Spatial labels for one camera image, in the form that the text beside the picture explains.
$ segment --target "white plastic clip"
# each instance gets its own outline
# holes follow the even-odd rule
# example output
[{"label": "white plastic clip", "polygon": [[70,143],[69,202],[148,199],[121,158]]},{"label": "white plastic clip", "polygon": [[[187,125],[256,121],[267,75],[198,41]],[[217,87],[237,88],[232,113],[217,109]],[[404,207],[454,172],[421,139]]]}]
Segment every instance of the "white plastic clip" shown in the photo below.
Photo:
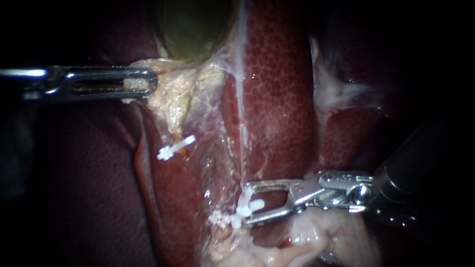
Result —
[{"label": "white plastic clip", "polygon": [[193,143],[196,140],[196,137],[194,135],[190,135],[187,138],[183,139],[182,141],[174,144],[173,146],[165,146],[160,149],[160,153],[157,155],[158,160],[168,160],[169,158],[173,157],[175,152],[191,143]]}]

